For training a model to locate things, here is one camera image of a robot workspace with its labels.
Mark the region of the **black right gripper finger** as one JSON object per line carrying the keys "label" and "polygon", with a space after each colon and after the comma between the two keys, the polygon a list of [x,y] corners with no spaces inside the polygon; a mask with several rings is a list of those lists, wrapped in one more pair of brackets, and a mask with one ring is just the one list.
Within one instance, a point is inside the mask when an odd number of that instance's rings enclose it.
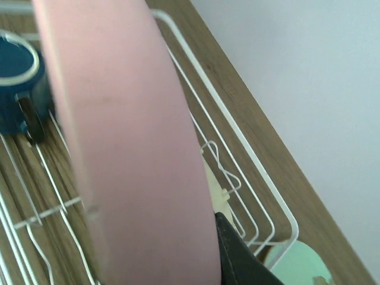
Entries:
{"label": "black right gripper finger", "polygon": [[215,213],[224,285],[283,285],[249,250],[223,213]]}

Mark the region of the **dark blue ceramic mug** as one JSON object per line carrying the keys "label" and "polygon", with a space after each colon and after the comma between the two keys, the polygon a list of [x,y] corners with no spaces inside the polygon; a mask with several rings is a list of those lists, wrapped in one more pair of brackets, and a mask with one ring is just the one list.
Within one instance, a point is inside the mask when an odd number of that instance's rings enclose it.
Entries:
{"label": "dark blue ceramic mug", "polygon": [[21,36],[1,30],[1,134],[24,134],[31,144],[43,142],[43,122],[52,107],[41,51]]}

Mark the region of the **white wire dish rack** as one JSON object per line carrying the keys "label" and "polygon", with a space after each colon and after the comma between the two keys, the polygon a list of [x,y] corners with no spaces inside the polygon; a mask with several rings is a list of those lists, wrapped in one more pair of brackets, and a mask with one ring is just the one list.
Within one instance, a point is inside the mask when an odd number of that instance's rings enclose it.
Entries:
{"label": "white wire dish rack", "polygon": [[[273,241],[274,224],[254,186],[228,147],[201,94],[176,64],[191,102],[201,154],[222,188],[237,232],[258,255]],[[290,240],[298,225],[287,214]],[[75,190],[69,155],[55,119],[45,124],[45,140],[33,146],[24,136],[1,137],[1,283],[98,284],[96,260]]]}

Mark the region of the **yellow woven bamboo tray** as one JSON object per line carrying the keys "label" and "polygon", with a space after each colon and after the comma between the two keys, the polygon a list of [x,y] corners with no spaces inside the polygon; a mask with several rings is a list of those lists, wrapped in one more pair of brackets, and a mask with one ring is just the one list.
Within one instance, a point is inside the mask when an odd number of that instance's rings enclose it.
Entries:
{"label": "yellow woven bamboo tray", "polygon": [[210,166],[206,162],[205,158],[203,158],[203,163],[207,176],[208,187],[210,190],[213,210],[215,213],[223,213],[224,216],[227,218],[228,222],[237,231],[238,229],[233,221],[232,211],[228,203],[230,195],[225,188],[221,187],[220,183],[218,182],[216,176],[214,175]]}

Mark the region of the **pink plate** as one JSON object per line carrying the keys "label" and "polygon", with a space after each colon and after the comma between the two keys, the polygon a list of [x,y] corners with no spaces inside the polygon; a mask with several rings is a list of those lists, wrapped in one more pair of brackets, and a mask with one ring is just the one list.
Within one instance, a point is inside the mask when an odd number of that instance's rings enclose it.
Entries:
{"label": "pink plate", "polygon": [[33,8],[101,280],[220,284],[200,147],[147,4]]}

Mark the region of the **mint green flower plate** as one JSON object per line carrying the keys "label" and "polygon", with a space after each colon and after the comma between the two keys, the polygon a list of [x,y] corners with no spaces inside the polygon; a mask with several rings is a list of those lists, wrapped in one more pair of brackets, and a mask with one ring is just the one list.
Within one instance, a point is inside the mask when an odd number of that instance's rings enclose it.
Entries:
{"label": "mint green flower plate", "polygon": [[283,284],[335,284],[332,274],[314,249],[297,240],[277,259],[286,247],[286,240],[271,242],[263,259],[266,266],[275,263],[271,272]]}

